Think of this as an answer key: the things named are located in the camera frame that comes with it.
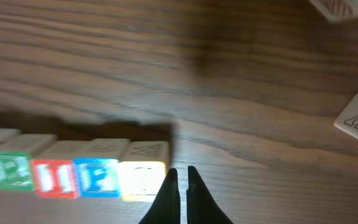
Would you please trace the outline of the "blue P block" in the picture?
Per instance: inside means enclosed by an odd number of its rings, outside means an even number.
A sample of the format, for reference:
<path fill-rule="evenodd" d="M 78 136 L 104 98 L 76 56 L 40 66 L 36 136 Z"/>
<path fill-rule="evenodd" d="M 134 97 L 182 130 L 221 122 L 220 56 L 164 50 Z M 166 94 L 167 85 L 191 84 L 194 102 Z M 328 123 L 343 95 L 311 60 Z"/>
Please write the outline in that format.
<path fill-rule="evenodd" d="M 129 139 L 99 138 L 87 142 L 76 154 L 75 166 L 80 197 L 121 196 L 118 166 Z"/>

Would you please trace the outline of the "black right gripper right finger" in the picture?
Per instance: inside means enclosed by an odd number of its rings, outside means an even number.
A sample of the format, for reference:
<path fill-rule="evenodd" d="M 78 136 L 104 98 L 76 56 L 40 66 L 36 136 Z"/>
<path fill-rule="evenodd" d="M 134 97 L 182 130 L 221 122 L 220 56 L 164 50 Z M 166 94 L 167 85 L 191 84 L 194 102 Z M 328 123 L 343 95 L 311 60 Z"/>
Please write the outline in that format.
<path fill-rule="evenodd" d="M 195 166 L 188 166 L 187 224 L 233 224 L 219 208 Z"/>

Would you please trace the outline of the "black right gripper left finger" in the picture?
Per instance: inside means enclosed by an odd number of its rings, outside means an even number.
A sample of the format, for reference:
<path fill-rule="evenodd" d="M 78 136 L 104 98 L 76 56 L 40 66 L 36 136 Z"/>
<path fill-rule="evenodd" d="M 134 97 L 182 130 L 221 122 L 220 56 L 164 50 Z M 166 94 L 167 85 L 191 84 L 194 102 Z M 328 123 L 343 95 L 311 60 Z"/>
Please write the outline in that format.
<path fill-rule="evenodd" d="M 180 193 L 178 173 L 175 168 L 168 170 L 148 212 L 139 224 L 180 224 Z"/>

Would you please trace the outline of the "green R block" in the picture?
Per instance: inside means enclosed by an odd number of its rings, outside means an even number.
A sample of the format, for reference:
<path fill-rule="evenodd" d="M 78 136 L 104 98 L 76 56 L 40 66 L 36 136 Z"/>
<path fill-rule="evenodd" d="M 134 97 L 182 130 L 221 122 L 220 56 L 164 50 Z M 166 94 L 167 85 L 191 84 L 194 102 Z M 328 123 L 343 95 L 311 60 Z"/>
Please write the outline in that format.
<path fill-rule="evenodd" d="M 57 141 L 54 134 L 20 134 L 0 145 L 0 190 L 35 189 L 31 160 Z"/>

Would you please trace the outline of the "red I block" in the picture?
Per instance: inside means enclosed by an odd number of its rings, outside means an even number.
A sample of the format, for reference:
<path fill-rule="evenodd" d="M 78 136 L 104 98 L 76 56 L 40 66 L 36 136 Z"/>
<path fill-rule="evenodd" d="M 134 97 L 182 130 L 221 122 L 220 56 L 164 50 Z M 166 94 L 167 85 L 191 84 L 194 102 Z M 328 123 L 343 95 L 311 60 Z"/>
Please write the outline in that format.
<path fill-rule="evenodd" d="M 32 159 L 35 193 L 42 198 L 75 199 L 79 190 L 74 159 L 87 141 L 61 140 Z"/>

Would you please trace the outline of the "yellow S block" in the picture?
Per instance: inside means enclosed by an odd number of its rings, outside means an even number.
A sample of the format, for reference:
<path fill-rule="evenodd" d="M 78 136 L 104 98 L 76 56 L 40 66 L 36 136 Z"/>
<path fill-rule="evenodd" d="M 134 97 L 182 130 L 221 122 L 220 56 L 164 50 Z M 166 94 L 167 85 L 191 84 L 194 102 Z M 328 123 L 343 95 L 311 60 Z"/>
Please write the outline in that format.
<path fill-rule="evenodd" d="M 166 141 L 136 141 L 128 145 L 118 166 L 121 198 L 153 202 L 170 165 Z"/>

